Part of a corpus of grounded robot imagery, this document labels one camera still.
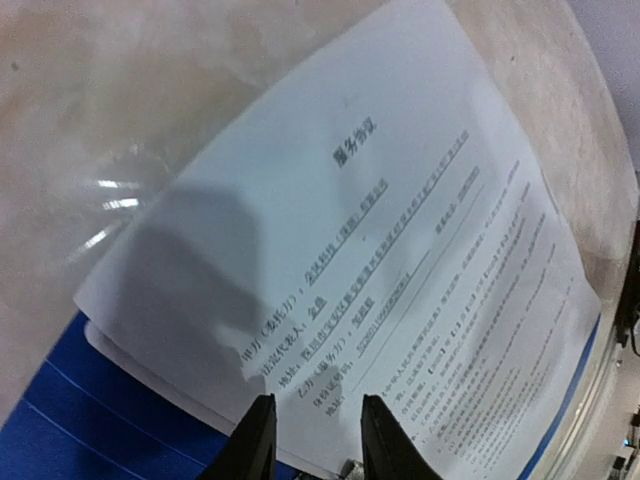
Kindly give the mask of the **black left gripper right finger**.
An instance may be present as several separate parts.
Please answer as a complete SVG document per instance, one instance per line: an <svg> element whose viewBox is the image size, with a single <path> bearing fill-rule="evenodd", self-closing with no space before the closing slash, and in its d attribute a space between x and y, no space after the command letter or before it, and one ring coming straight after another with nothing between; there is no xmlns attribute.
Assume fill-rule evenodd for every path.
<svg viewBox="0 0 640 480"><path fill-rule="evenodd" d="M442 479L378 395L363 396L361 443L366 479Z"/></svg>

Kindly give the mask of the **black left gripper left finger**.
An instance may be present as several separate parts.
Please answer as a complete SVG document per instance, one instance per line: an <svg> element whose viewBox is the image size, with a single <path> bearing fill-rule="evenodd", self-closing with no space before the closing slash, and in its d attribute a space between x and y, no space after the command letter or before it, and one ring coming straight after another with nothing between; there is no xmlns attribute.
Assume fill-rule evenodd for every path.
<svg viewBox="0 0 640 480"><path fill-rule="evenodd" d="M276 478L277 417L274 395L259 395L224 448L205 468L205 479Z"/></svg>

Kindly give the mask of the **blue plastic folder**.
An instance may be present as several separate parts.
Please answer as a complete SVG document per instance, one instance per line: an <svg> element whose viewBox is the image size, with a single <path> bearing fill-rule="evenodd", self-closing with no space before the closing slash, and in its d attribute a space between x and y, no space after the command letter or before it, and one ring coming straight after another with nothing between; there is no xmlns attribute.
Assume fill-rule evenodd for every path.
<svg viewBox="0 0 640 480"><path fill-rule="evenodd" d="M363 460L363 400L388 406L444 479L526 479L598 330L575 296L448 304L403 279L355 300L174 315L78 313L1 430L5 479L193 479L259 395L276 399L278 479L343 479Z"/></svg>

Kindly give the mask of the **white printed paper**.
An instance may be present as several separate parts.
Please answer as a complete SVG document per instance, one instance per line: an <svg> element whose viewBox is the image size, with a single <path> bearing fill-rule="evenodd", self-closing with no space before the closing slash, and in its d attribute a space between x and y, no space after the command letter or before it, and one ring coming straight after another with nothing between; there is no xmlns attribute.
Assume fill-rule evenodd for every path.
<svg viewBox="0 0 640 480"><path fill-rule="evenodd" d="M383 398L446 479L524 479L600 313L533 148L442 1L393 1L221 132L76 295L231 430L332 474Z"/></svg>

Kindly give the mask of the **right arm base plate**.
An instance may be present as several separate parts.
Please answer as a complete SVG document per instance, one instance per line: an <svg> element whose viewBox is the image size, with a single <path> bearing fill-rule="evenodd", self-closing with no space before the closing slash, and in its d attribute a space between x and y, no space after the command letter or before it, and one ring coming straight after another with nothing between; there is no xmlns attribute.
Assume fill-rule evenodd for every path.
<svg viewBox="0 0 640 480"><path fill-rule="evenodd" d="M639 212L633 223L633 238L628 268L621 298L615 316L616 341L623 350L639 358ZM634 468L639 466L639 405L632 413L626 437L623 441L628 456L617 457L614 466L617 472L611 479L630 479Z"/></svg>

